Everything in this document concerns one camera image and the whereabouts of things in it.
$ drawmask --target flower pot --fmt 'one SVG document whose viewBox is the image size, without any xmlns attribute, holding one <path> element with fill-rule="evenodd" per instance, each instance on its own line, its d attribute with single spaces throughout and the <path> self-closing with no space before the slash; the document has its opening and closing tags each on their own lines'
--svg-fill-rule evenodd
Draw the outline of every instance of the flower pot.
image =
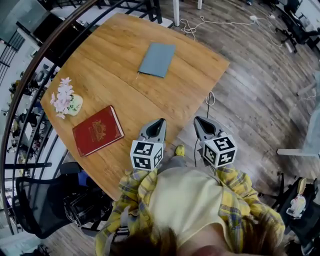
<svg viewBox="0 0 320 256">
<path fill-rule="evenodd" d="M 70 106 L 68 107 L 68 114 L 75 116 L 79 113 L 84 99 L 78 94 L 71 94 Z"/>
</svg>

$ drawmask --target pink flowers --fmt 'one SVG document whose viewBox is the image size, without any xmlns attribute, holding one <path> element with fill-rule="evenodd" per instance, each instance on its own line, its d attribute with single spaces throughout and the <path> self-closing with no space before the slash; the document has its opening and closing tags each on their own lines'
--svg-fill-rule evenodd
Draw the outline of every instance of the pink flowers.
<svg viewBox="0 0 320 256">
<path fill-rule="evenodd" d="M 70 81 L 71 79 L 69 79 L 69 77 L 65 79 L 62 78 L 56 97 L 54 93 L 51 95 L 50 104 L 55 107 L 55 112 L 57 112 L 56 116 L 62 119 L 65 119 L 65 114 L 69 111 L 73 99 L 72 93 L 75 92 L 72 90 L 73 86 L 69 84 Z"/>
</svg>

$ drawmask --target wooden table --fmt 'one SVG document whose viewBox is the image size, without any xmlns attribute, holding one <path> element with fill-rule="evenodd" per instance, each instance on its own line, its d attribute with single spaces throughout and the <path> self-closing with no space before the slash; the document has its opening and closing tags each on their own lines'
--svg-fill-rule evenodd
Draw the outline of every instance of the wooden table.
<svg viewBox="0 0 320 256">
<path fill-rule="evenodd" d="M 151 42 L 174 44 L 165 78 L 137 72 Z M 137 17 L 117 13 L 94 31 L 71 55 L 44 94 L 41 104 L 75 160 L 113 199 L 124 170 L 132 169 L 130 148 L 143 125 L 165 118 L 172 143 L 229 65 L 220 55 L 185 35 Z M 50 105 L 61 78 L 70 77 L 83 97 L 77 116 L 56 117 Z M 80 157 L 73 127 L 113 105 L 125 137 Z"/>
</svg>

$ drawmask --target red hardcover book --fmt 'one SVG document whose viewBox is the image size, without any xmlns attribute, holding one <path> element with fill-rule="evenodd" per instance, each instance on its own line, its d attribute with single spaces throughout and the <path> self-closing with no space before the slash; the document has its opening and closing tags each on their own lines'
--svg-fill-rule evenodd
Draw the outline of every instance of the red hardcover book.
<svg viewBox="0 0 320 256">
<path fill-rule="evenodd" d="M 125 135 L 115 109 L 107 106 L 74 127 L 73 136 L 80 156 L 88 156 Z"/>
</svg>

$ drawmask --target wooden floor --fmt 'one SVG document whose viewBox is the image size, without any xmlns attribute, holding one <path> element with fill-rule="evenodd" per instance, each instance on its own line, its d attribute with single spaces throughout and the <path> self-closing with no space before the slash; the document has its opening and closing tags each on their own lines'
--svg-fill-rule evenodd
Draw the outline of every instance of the wooden floor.
<svg viewBox="0 0 320 256">
<path fill-rule="evenodd" d="M 161 10 L 165 18 L 173 20 L 172 0 L 163 0 Z M 197 10 L 194 0 L 180 2 L 180 18 L 187 19 L 192 27 L 201 22 L 200 16 L 215 22 L 250 23 L 249 16 L 266 18 L 269 13 L 270 8 L 257 1 L 248 6 L 240 0 L 205 0 L 202 10 Z M 275 11 L 276 20 L 271 22 L 284 29 L 279 14 Z M 266 20 L 260 24 L 268 30 Z M 181 28 L 183 24 L 173 29 L 181 31 Z M 269 34 L 280 44 L 283 35 Z M 197 28 L 195 36 L 230 61 L 228 70 L 212 90 L 215 104 L 209 108 L 209 117 L 219 121 L 235 139 L 238 146 L 235 166 L 250 175 L 257 190 L 269 194 L 277 193 L 278 171 L 285 173 L 286 184 L 292 183 L 295 176 L 316 178 L 320 173 L 318 159 L 276 154 L 278 148 L 299 148 L 303 144 L 310 116 L 306 101 L 301 99 L 314 92 L 300 99 L 296 92 L 314 80 L 313 71 L 319 68 L 311 49 L 297 45 L 298 53 L 289 53 L 285 45 L 279 48 L 270 43 L 268 34 L 256 24 L 206 23 Z M 309 100 L 309 111 L 313 106 L 314 101 Z M 207 115 L 205 102 L 196 115 Z M 188 164 L 193 166 L 196 139 L 192 119 L 166 150 L 172 154 L 175 145 L 185 144 Z M 196 159 L 200 165 L 199 154 Z M 94 255 L 93 239 L 78 230 L 70 225 L 49 237 L 45 243 L 51 255 Z"/>
</svg>

